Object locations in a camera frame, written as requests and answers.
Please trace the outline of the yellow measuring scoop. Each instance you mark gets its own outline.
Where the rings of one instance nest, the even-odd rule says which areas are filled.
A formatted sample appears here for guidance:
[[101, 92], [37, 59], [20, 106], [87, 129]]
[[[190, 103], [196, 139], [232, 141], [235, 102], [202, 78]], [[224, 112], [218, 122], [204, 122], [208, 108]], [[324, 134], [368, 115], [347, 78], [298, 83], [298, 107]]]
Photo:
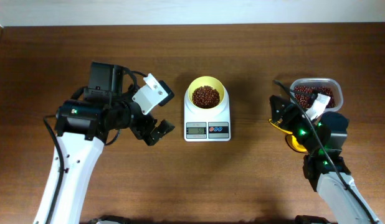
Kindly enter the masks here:
[[273, 126], [275, 127], [276, 129], [278, 129], [279, 131], [283, 132], [285, 134], [285, 140], [287, 142], [287, 145], [289, 146], [290, 149], [292, 149], [293, 151], [295, 152], [298, 152], [298, 153], [304, 153], [304, 154], [308, 154], [308, 151], [304, 148], [303, 145], [299, 144], [296, 137], [293, 135], [292, 132], [290, 131], [287, 131], [287, 130], [284, 130], [282, 128], [279, 128], [277, 126], [277, 124], [274, 124], [272, 122], [272, 119], [268, 119], [268, 122]]

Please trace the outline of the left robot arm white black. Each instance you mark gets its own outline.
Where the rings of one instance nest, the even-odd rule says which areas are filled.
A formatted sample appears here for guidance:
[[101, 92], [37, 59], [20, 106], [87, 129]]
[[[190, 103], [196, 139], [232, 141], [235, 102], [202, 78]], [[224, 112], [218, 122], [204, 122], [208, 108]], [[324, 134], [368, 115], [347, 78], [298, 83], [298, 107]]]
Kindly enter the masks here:
[[87, 86], [79, 88], [53, 116], [46, 128], [54, 142], [54, 156], [34, 223], [78, 223], [88, 184], [110, 131], [130, 129], [138, 140], [155, 145], [174, 129], [151, 115], [174, 97], [167, 84], [152, 74], [121, 65], [92, 62]]

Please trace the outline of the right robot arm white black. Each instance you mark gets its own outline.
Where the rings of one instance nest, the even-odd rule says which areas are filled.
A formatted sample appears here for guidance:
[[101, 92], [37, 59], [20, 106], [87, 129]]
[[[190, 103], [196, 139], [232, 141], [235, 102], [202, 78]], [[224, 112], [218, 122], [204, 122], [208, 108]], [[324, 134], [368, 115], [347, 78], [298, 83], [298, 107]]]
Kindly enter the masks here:
[[338, 223], [380, 223], [340, 155], [349, 121], [339, 113], [325, 110], [329, 100], [328, 96], [319, 94], [312, 106], [304, 110], [298, 104], [272, 95], [269, 122], [290, 137], [290, 147], [306, 150], [304, 176]]

